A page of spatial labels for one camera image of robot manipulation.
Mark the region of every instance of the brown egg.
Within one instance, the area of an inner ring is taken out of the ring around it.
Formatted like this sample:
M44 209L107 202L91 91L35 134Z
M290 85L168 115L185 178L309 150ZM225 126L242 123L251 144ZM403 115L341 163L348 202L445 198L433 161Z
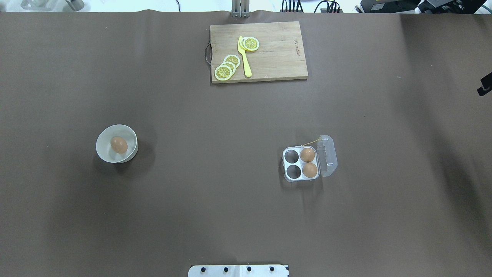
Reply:
M114 137L111 139L111 148L119 154L124 154L128 150L128 144L126 144L126 140L122 137Z
M314 160L315 154L314 150L312 148L304 148L301 151L301 160L305 161L306 163L312 162Z
M303 174L308 178L313 178L318 174L318 168L313 163L307 163L303 166Z

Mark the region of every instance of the wooden cutting board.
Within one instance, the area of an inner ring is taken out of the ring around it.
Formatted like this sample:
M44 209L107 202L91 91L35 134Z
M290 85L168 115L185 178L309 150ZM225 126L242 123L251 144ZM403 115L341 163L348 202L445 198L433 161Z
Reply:
M239 36L253 36L260 42L258 50L246 51L252 72L250 78L245 77L243 58L238 52ZM210 44L214 84L308 78L301 26L298 21L211 25ZM215 69L230 54L237 55L241 59L241 65L231 79L219 81L215 78Z

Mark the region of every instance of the knife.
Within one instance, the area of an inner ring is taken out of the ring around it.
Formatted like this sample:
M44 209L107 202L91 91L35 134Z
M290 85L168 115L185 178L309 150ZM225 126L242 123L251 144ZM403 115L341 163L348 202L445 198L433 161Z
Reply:
M245 76L249 78L252 75L251 68L249 67L249 63L247 62L246 51L241 47L241 39L243 39L242 36L240 36L238 40L238 52L243 56L243 67L245 69Z

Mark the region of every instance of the bowl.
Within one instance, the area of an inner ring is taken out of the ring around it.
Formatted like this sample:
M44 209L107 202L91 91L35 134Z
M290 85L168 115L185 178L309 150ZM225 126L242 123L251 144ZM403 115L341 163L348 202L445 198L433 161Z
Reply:
M111 148L111 139L114 137L122 137L124 140L126 140L126 144L128 144L128 149L126 150L126 153L119 154ZM127 125L116 124L113 126L109 126L101 132L99 137L97 137L97 141L95 142L95 150L98 156L105 162L128 162L133 157L135 157L135 154L137 154L137 134L135 134L135 132Z

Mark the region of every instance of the lemon slice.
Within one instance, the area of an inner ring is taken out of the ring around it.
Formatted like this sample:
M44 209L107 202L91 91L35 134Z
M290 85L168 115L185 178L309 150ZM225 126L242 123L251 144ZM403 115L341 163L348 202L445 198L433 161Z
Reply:
M232 77L232 70L227 65L218 66L215 69L215 77L219 81L227 81Z
M232 74L236 73L236 65L233 64L232 62L223 62L220 64L221 66L228 66L232 70Z
M236 66L236 68L241 64L241 60L236 55L227 55L224 58L224 61L225 62L232 62Z
M260 47L260 42L252 36L247 36L243 37L243 40L241 40L241 46L246 51L255 51Z

